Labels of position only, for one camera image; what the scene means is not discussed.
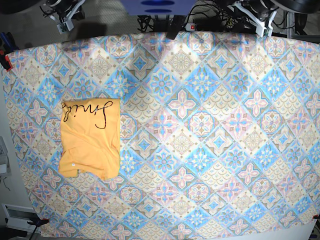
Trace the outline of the yellow T-shirt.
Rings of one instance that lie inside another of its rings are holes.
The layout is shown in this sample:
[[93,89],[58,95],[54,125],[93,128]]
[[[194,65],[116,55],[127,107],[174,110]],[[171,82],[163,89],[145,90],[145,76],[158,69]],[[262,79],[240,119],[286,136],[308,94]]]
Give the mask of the yellow T-shirt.
[[120,100],[91,98],[62,103],[59,173],[91,173],[101,180],[120,170]]

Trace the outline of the patterned blue tablecloth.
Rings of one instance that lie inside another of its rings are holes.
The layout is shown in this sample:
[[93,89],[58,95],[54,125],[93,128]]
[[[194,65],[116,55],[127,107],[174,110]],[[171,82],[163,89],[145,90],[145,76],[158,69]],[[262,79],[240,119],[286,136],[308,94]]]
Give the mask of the patterned blue tablecloth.
[[[320,213],[320,47],[235,33],[126,34],[11,53],[19,178],[44,237],[186,240]],[[119,172],[59,172],[67,101],[119,99]]]

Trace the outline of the white power strip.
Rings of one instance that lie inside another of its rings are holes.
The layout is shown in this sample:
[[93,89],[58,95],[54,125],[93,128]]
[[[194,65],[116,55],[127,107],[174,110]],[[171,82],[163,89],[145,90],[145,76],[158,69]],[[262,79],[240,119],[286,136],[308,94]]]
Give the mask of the white power strip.
[[207,22],[207,23],[186,23],[182,28],[187,32],[230,32],[231,30],[221,25],[220,22]]

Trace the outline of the orange black clamp lower left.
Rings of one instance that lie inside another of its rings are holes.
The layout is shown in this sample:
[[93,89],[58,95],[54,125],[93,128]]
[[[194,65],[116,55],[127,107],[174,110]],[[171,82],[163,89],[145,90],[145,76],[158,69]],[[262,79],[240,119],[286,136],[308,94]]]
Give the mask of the orange black clamp lower left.
[[27,221],[27,224],[31,225],[31,226],[36,226],[37,228],[39,228],[42,225],[46,225],[48,224],[50,221],[48,219],[40,219],[40,218],[30,218]]

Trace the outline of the white device at left edge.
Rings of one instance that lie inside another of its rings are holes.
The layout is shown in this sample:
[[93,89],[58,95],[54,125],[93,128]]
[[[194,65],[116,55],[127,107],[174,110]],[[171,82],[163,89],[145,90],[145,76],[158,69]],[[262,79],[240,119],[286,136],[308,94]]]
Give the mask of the white device at left edge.
[[8,150],[3,137],[0,137],[0,176],[7,177],[11,175],[11,168],[8,157]]

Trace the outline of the red black clamp upper left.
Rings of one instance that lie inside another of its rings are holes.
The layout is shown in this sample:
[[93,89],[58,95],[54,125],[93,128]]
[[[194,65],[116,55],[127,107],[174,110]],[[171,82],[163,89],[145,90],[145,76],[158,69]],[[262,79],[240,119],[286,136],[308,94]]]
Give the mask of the red black clamp upper left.
[[9,57],[5,54],[3,50],[0,50],[0,64],[7,72],[9,72],[13,68]]

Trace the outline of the blue handled clamp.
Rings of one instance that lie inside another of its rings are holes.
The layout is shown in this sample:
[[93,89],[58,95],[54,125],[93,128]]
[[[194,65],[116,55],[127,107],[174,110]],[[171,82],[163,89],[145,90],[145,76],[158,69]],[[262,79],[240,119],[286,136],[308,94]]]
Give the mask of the blue handled clamp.
[[8,53],[11,53],[15,50],[19,50],[19,47],[16,45],[14,37],[10,32],[0,33],[0,45],[3,46],[5,51]]

